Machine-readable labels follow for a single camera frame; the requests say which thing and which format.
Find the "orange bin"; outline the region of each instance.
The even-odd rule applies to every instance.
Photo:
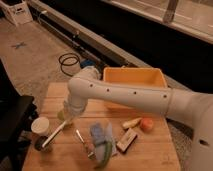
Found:
[[[119,68],[106,67],[103,81],[108,83],[128,84],[137,86],[167,87],[166,80],[159,68]],[[114,103],[105,103],[108,108],[124,107]]]

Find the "red object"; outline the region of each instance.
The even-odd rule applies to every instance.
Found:
[[[154,127],[154,122],[152,118],[142,118],[140,121],[140,128],[144,132],[150,132]]]

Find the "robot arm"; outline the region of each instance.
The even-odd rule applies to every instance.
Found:
[[[116,102],[157,113],[195,130],[190,171],[213,169],[213,95],[171,88],[110,84],[99,80],[94,67],[86,67],[68,84],[67,107],[71,115],[83,113],[89,98]]]

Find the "wire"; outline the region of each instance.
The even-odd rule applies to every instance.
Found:
[[[70,59],[74,59],[75,61],[72,62],[72,63],[67,63],[67,61],[70,60]],[[77,63],[80,63],[80,58],[79,58],[79,56],[78,56],[77,54],[75,54],[75,53],[65,53],[65,54],[59,56],[58,61],[59,61],[59,63],[60,63],[60,69],[61,69],[61,71],[62,71],[65,75],[72,77],[73,74],[67,73],[67,72],[64,70],[63,67],[64,67],[64,66],[73,66],[73,65],[75,65],[75,64],[77,64]]]

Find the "cup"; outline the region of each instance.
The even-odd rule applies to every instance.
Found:
[[[39,117],[35,119],[31,125],[33,133],[39,136],[48,136],[50,133],[50,122],[46,117]]]

